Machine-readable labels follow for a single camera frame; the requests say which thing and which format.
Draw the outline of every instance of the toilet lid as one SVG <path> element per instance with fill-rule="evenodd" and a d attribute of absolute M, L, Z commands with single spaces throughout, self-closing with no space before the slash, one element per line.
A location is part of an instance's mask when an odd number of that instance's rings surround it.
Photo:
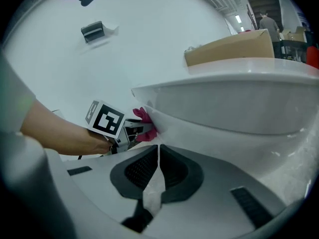
<path fill-rule="evenodd" d="M 319 107 L 319 70 L 272 58 L 215 61 L 181 80 L 133 89 L 167 115 L 218 129 L 289 134 L 312 125 Z"/>

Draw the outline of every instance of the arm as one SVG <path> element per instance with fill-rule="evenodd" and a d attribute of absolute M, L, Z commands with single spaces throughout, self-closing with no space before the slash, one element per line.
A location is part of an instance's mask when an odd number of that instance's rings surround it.
<path fill-rule="evenodd" d="M 278 25 L 277 25 L 277 23 L 274 21 L 274 25 L 275 25 L 275 29 L 276 29 L 276 31 L 277 31 L 277 33 L 279 34 L 279 27 L 278 27 Z"/>
<path fill-rule="evenodd" d="M 64 155 L 105 154 L 112 146 L 102 135 L 60 118 L 38 100 L 27 113 L 21 132 Z"/>
<path fill-rule="evenodd" d="M 259 29 L 265 29 L 265 27 L 264 27 L 262 22 L 259 23 Z"/>

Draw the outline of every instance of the hand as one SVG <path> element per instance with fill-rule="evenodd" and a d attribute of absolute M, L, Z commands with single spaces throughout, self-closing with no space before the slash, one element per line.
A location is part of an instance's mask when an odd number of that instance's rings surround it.
<path fill-rule="evenodd" d="M 92 154 L 106 154 L 110 151 L 110 148 L 112 147 L 112 145 L 114 144 L 114 140 L 113 139 L 109 139 L 108 141 L 106 140 L 106 138 L 98 133 L 94 133 L 92 131 L 89 131 L 90 136 L 92 137 L 92 139 L 94 139 L 94 141 L 92 141 Z"/>

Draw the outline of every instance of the toilet bowl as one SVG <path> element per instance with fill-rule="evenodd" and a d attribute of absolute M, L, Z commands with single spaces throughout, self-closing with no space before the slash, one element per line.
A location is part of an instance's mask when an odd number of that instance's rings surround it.
<path fill-rule="evenodd" d="M 282 59 L 229 59 L 132 92 L 165 144 L 224 159 L 259 177 L 281 166 L 313 127 L 319 70 Z"/>

